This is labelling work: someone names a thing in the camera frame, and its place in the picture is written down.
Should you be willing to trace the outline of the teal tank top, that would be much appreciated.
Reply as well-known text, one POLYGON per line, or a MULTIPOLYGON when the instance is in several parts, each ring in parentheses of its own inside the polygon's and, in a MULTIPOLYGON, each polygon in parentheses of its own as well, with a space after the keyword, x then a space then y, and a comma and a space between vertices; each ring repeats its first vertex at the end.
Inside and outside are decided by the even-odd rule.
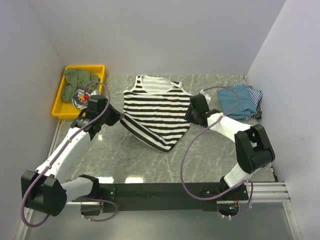
POLYGON ((222 112, 234 120, 244 120, 257 113, 254 102, 244 84, 217 91, 222 112))

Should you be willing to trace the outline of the black white striped top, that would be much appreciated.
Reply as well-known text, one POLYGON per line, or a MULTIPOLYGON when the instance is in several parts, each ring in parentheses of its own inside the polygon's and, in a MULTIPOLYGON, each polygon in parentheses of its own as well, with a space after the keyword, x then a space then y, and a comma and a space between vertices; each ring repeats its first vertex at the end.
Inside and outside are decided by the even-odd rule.
POLYGON ((191 96, 182 82, 138 75, 123 92, 120 123, 141 142, 167 153, 191 126, 185 120, 191 96))

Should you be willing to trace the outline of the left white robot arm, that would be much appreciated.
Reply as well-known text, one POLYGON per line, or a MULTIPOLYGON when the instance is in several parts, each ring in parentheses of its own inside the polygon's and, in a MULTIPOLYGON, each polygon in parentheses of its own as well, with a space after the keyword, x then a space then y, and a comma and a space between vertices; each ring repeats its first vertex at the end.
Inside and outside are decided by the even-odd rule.
POLYGON ((83 174, 75 180, 66 181, 65 175, 102 126, 113 126, 121 118, 122 114, 110 105, 105 96, 92 95, 87 108, 72 122, 66 137, 51 156, 36 170, 27 170, 22 175, 22 208, 55 217, 66 203, 80 197, 88 201, 100 199, 98 178, 83 174))

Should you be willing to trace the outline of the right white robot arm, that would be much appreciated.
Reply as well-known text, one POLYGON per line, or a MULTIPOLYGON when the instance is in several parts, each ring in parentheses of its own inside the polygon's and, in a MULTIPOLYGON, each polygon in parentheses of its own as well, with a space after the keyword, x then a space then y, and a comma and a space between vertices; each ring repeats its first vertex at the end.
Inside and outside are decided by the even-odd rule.
POLYGON ((221 178, 219 197, 232 199, 237 194, 238 187, 250 180, 259 169, 275 160, 275 152, 262 125, 241 123, 216 109, 210 110, 203 94, 190 97, 190 105, 184 119, 204 127, 201 134, 211 130, 235 144, 237 163, 221 178))

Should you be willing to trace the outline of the olive patterned garment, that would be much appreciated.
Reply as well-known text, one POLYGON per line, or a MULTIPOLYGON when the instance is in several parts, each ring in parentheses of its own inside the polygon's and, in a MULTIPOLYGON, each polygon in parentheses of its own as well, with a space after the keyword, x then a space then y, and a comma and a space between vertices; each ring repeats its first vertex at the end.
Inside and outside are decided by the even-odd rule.
POLYGON ((62 88, 62 101, 72 104, 78 110, 85 109, 88 106, 88 101, 84 97, 86 85, 94 81, 99 82, 101 79, 97 74, 79 68, 66 69, 64 77, 67 84, 62 88))

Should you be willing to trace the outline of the yellow plastic bin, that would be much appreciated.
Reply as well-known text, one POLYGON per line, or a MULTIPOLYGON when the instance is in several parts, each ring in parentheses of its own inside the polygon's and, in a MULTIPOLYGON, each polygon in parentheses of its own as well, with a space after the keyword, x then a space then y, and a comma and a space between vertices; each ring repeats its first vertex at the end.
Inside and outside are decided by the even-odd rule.
MULTIPOLYGON (((98 75, 100 78, 100 82, 104 82, 106 78, 106 67, 102 64, 94 64, 94 65, 68 65, 65 67, 65 70, 68 69, 82 69, 89 71, 92 74, 98 75)), ((58 117, 59 119, 75 119, 80 110, 72 105, 72 103, 66 103, 62 100, 62 90, 67 85, 67 80, 65 76, 62 76, 56 98, 52 108, 52 115, 54 117, 58 117)))

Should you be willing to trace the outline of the black striped folded top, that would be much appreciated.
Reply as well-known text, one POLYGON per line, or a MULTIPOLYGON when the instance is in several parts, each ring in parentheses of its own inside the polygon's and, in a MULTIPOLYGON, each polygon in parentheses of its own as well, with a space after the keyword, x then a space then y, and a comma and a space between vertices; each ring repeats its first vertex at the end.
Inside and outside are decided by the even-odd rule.
POLYGON ((240 98, 239 106, 230 111, 228 116, 234 120, 248 121, 250 118, 259 119, 262 117, 262 110, 259 106, 263 98, 261 90, 254 89, 251 85, 240 84, 236 82, 233 87, 230 86, 240 98))

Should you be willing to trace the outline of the blue white striped folded top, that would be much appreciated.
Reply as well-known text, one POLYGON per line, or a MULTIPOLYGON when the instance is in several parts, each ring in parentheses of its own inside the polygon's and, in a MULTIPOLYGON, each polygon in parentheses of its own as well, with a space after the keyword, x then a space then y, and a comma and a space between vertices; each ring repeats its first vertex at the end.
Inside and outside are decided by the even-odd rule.
POLYGON ((246 107, 247 113, 245 114, 245 121, 248 121, 251 118, 260 119, 262 117, 262 110, 260 108, 260 101, 263 98, 263 93, 261 90, 256 90, 252 86, 247 85, 246 89, 251 98, 252 103, 249 103, 249 100, 245 101, 244 106, 246 107))

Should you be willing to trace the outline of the black base beam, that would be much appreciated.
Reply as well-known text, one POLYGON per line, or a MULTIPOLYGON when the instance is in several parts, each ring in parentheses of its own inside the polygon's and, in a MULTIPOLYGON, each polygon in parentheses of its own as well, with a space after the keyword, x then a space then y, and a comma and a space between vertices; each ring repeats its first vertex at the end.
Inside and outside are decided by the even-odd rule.
POLYGON ((181 183, 104 183, 99 199, 116 203, 119 211, 203 210, 217 211, 217 202, 247 201, 243 184, 214 200, 197 200, 186 193, 181 183))

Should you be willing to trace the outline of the aluminium rail frame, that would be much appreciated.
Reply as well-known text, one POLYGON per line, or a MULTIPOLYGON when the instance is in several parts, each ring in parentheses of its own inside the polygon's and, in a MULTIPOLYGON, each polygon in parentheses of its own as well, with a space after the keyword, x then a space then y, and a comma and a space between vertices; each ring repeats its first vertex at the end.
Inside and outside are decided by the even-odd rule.
MULTIPOLYGON (((290 197, 287 191, 287 188, 284 183, 281 182, 255 182, 253 185, 244 184, 248 192, 248 200, 252 200, 254 203, 277 203, 277 202, 289 202, 290 197)), ((216 195, 219 191, 219 183, 217 182, 203 182, 203 183, 187 183, 186 187, 194 195, 199 196, 200 201, 211 201, 216 200, 216 195)), ((80 203, 85 204, 90 202, 95 202, 99 200, 101 189, 96 196, 79 196, 73 198, 71 203, 80 203)), ((234 200, 239 201, 240 203, 245 203, 248 200, 234 200)), ((222 204, 232 204, 233 202, 218 201, 217 205, 222 204)))

